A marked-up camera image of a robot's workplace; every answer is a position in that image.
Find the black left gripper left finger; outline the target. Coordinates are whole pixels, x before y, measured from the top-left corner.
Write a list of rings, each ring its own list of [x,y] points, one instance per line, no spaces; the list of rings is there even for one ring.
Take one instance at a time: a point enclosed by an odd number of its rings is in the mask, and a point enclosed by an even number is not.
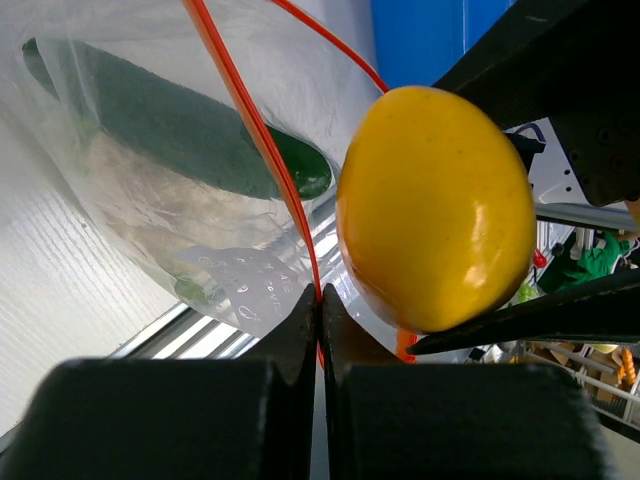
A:
[[[234,360],[76,359],[38,387],[5,479],[305,479],[317,332],[308,287]]]

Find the green toy cucumber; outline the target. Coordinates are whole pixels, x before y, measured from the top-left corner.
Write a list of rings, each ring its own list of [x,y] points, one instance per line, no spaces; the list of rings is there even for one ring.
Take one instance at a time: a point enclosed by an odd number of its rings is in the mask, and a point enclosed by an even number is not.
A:
[[[256,199],[279,188],[233,108],[82,42],[22,46],[27,69],[77,118],[120,145],[192,180]]]

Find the clear orange zip top bag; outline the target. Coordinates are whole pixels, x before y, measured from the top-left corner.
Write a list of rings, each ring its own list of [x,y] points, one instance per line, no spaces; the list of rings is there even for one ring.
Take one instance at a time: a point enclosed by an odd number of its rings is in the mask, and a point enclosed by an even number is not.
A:
[[[181,301],[254,337],[314,280],[389,350],[338,246],[337,182],[380,89],[272,1],[207,9],[295,184],[303,236],[180,1],[5,1],[1,101],[94,225]]]

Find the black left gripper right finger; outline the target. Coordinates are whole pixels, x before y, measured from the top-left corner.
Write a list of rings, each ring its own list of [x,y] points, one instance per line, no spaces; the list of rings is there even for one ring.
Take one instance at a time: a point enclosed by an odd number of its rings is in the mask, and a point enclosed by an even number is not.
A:
[[[598,418],[540,364],[407,364],[323,291],[334,479],[616,479]]]

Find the white toy cauliflower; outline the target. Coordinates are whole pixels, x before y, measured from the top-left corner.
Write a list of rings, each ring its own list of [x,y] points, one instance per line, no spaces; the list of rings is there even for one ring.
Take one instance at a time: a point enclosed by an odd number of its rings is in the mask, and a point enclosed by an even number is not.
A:
[[[69,162],[90,212],[169,292],[203,312],[246,307],[260,323],[289,313],[312,282],[284,200],[187,178],[120,145],[92,121],[70,121]]]

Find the yellow toy lemon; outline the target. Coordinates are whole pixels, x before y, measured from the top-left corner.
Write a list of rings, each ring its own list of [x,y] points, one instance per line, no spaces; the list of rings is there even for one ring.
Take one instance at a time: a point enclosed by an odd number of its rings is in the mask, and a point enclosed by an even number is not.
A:
[[[385,322],[442,332],[504,305],[533,258],[527,171],[469,101],[405,86],[368,110],[336,196],[344,264]]]

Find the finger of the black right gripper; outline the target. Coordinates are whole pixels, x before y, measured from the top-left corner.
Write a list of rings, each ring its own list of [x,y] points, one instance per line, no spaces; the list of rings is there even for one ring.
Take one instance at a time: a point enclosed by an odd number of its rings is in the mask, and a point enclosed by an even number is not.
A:
[[[428,355],[512,340],[639,341],[639,272],[626,271],[504,308],[406,348]]]

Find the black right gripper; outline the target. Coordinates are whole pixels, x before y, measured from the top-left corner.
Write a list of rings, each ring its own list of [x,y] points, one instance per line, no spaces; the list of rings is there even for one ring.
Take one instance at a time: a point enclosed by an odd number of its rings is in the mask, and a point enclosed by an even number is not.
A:
[[[518,1],[435,83],[507,129],[549,117],[587,201],[639,199],[639,4]]]

